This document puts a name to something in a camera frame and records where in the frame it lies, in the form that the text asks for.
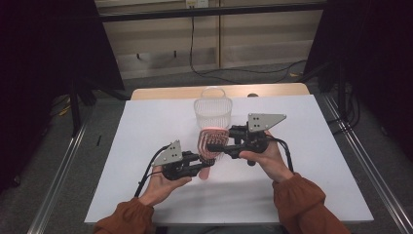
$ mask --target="transparent container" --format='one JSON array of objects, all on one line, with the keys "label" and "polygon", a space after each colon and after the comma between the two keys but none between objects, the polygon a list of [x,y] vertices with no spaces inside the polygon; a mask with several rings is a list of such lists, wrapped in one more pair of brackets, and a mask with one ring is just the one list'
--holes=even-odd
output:
[{"label": "transparent container", "polygon": [[206,87],[201,97],[194,102],[198,126],[227,129],[231,123],[232,101],[226,97],[225,91],[216,86]]}]

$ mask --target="person's left hand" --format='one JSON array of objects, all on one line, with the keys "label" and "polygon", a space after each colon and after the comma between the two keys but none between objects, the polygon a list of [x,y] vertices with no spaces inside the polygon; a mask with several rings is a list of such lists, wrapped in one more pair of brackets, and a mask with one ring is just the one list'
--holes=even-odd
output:
[{"label": "person's left hand", "polygon": [[162,166],[157,166],[152,170],[152,173],[149,180],[148,187],[141,197],[139,197],[140,203],[145,206],[153,207],[159,203],[162,203],[169,194],[180,186],[188,183],[192,180],[191,177],[182,177],[177,180],[168,180],[161,173]]}]

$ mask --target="orange sleeve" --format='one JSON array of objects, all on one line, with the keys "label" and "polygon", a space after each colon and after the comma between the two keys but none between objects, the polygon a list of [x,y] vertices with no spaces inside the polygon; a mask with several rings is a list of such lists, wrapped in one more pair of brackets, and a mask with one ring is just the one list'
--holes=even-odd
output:
[{"label": "orange sleeve", "polygon": [[299,174],[281,183],[273,182],[274,203],[280,222],[290,234],[350,234],[324,205],[325,194]]},{"label": "orange sleeve", "polygon": [[113,215],[101,219],[94,225],[96,234],[143,234],[152,228],[154,209],[144,206],[138,198],[120,203]]}]

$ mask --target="white table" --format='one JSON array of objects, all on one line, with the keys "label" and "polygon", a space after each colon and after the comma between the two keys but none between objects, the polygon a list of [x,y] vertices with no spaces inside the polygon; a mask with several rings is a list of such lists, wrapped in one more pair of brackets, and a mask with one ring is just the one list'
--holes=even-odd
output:
[{"label": "white table", "polygon": [[[180,139],[182,150],[197,152],[199,128],[191,98],[128,101],[85,222],[111,215],[134,194],[150,158]],[[326,193],[326,206],[344,222],[373,220],[316,100],[311,95],[234,97],[232,124],[247,113],[279,113],[287,118],[271,129],[288,143],[296,172]],[[155,207],[158,225],[239,225],[278,223],[271,181],[256,165],[224,156],[206,181],[194,177]]]}]

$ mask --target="metal frame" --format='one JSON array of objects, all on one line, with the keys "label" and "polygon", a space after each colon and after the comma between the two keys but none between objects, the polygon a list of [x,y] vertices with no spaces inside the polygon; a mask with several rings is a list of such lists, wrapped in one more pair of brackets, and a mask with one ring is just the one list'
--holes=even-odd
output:
[{"label": "metal frame", "polygon": [[338,7],[343,3],[311,2],[311,3],[292,3],[292,4],[273,4],[247,7],[215,7],[197,9],[179,9],[159,12],[142,13],[121,13],[121,14],[101,14],[99,19],[103,22],[128,21],[128,20],[156,20],[172,18],[191,18],[191,17],[210,17],[225,15],[260,14],[276,12],[299,12],[324,10],[327,7]]},{"label": "metal frame", "polygon": [[80,127],[79,132],[76,136],[74,136],[69,143],[69,146],[64,154],[63,160],[61,161],[60,167],[57,170],[55,175],[55,179],[52,182],[52,185],[49,188],[48,193],[46,194],[45,199],[39,210],[37,211],[36,216],[34,217],[27,234],[41,234],[45,231],[47,224],[49,222],[49,218],[52,214],[52,211],[56,205],[58,196],[60,194],[60,190],[64,185],[64,181],[66,180],[67,174],[70,169],[70,165],[72,164],[76,152],[82,142],[83,135],[86,131],[86,128],[91,120],[91,116],[93,114],[94,107],[89,107],[86,113],[85,122]]},{"label": "metal frame", "polygon": [[[339,119],[340,112],[337,110],[338,104],[332,96],[323,96],[325,103],[331,111],[331,114]],[[404,210],[404,207],[400,204],[398,199],[395,197],[389,186],[383,180],[378,169],[374,165],[370,156],[362,146],[361,142],[358,140],[355,132],[351,129],[350,125],[347,122],[339,120],[339,126],[343,131],[344,136],[346,137],[350,147],[355,152],[358,160],[364,168],[364,171],[367,173],[367,176],[370,178],[371,183],[376,188],[377,193],[382,199],[384,205],[388,209],[390,215],[394,219],[394,223],[397,225],[400,233],[410,234],[413,233],[413,224],[410,220],[409,215]]]}]

